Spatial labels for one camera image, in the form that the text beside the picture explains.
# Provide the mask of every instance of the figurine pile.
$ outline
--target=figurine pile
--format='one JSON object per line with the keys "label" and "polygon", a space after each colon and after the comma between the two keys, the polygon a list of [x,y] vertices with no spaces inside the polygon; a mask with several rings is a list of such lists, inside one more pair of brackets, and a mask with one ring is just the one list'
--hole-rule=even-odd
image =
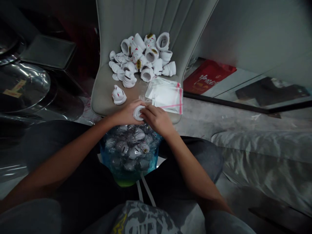
{"label": "figurine pile", "polygon": [[164,32],[156,39],[155,34],[148,34],[144,41],[137,33],[134,37],[121,42],[122,52],[110,53],[109,66],[113,70],[113,79],[123,82],[125,88],[132,88],[137,79],[134,74],[140,72],[145,82],[155,76],[173,76],[176,74],[175,62],[170,62],[172,52],[169,51],[169,33]]}
{"label": "figurine pile", "polygon": [[134,179],[139,179],[141,172],[146,174],[156,168],[162,137],[148,124],[117,126],[105,140],[101,144],[103,163],[116,178],[128,179],[129,172],[133,172]]}

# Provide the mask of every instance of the black pants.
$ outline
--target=black pants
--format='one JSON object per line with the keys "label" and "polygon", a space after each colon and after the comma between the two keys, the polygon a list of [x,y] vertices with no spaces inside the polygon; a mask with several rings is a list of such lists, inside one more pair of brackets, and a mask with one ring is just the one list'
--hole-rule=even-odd
{"label": "black pants", "polygon": [[[89,128],[90,126],[69,121],[50,121],[32,127],[21,144],[21,154],[29,172]],[[216,182],[223,167],[218,147],[200,138],[183,136],[182,139],[209,177]],[[110,170],[99,162],[98,153],[99,146],[96,145],[53,196],[61,204],[64,221],[75,227],[71,232],[82,231],[126,200],[139,200],[137,186],[119,187]],[[159,156],[167,160],[146,175],[145,179],[156,206],[168,212],[180,227],[196,202],[186,188],[165,141],[160,144]],[[144,202],[150,204],[141,181],[140,184]]]}

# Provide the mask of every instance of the plastic bag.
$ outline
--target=plastic bag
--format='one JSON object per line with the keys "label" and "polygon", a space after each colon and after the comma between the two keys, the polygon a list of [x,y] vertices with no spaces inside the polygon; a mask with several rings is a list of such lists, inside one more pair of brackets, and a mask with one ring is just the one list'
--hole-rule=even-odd
{"label": "plastic bag", "polygon": [[160,107],[167,112],[182,114],[183,89],[181,84],[161,77],[154,78],[145,93],[152,105]]}
{"label": "plastic bag", "polygon": [[137,181],[156,169],[162,139],[148,124],[116,126],[100,141],[103,164],[116,179]]}

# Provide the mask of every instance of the drawstring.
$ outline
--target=drawstring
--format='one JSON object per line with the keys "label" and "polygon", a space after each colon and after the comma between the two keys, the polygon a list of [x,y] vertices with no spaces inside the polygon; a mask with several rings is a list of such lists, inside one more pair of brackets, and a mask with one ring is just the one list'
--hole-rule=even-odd
{"label": "drawstring", "polygon": [[[152,206],[156,207],[155,200],[153,198],[152,193],[150,192],[150,188],[148,187],[142,172],[141,172],[141,179],[142,179],[143,185],[146,189],[147,195],[149,196],[150,202],[152,203]],[[139,199],[141,202],[143,202],[143,195],[142,195],[142,190],[141,190],[141,186],[140,186],[140,181],[137,181],[136,185],[137,185],[137,190],[139,192]]]}
{"label": "drawstring", "polygon": [[139,199],[140,199],[141,202],[144,203],[144,201],[143,201],[142,189],[141,189],[141,185],[140,185],[140,181],[137,180],[136,185],[137,185],[137,191],[139,192]]}

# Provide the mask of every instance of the gray chair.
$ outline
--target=gray chair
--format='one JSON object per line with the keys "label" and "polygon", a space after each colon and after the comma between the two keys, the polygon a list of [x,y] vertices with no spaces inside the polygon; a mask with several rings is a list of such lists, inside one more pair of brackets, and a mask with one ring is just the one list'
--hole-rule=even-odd
{"label": "gray chair", "polygon": [[[182,84],[189,59],[211,16],[218,0],[97,0],[98,24],[101,43],[100,67],[93,86],[91,109],[100,116],[106,116],[122,108],[132,100],[144,95],[148,83],[136,74],[137,83],[133,88],[124,88],[121,81],[112,78],[113,71],[108,65],[112,50],[121,52],[121,41],[139,33],[170,34],[169,50],[173,52],[176,75],[165,77]],[[123,89],[127,101],[116,106],[111,93],[114,85]],[[172,123],[181,116],[169,113]]]}

